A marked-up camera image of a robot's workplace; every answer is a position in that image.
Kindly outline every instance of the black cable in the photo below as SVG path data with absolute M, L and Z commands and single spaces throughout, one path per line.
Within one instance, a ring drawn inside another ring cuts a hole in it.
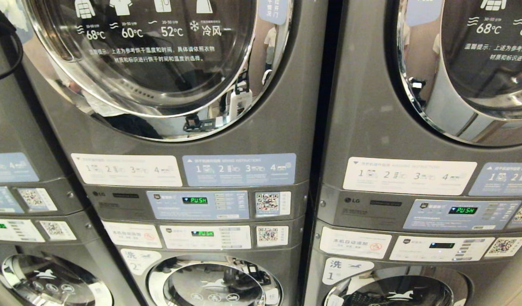
M 17 45 L 17 61 L 12 65 L 10 70 L 8 70 L 7 72 L 4 72 L 3 74 L 0 74 L 0 79 L 3 79 L 5 77 L 11 75 L 12 73 L 14 73 L 17 70 L 17 68 L 20 66 L 20 64 L 23 60 L 23 45 L 22 45 L 20 37 L 17 35 L 14 27 L 11 27 L 10 25 L 7 25 L 6 23 L 3 23 L 0 21 L 0 28 L 8 31 L 8 33 L 10 33 L 10 36 L 13 37 L 13 39 Z

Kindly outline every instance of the stacked washer dryer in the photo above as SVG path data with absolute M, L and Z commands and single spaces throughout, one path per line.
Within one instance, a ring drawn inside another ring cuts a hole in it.
M 31 80 L 149 304 L 295 304 L 327 1 L 26 6 Z
M 1 74 L 21 58 L 0 17 Z M 0 305 L 141 305 L 17 68 L 0 79 Z
M 522 288 L 522 1 L 345 2 L 307 306 Z

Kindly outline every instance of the snowflake icon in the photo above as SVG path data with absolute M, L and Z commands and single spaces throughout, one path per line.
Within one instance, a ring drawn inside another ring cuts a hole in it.
M 193 31 L 198 31 L 199 30 L 199 23 L 196 22 L 195 20 L 191 21 L 189 23 L 189 29 L 192 29 Z

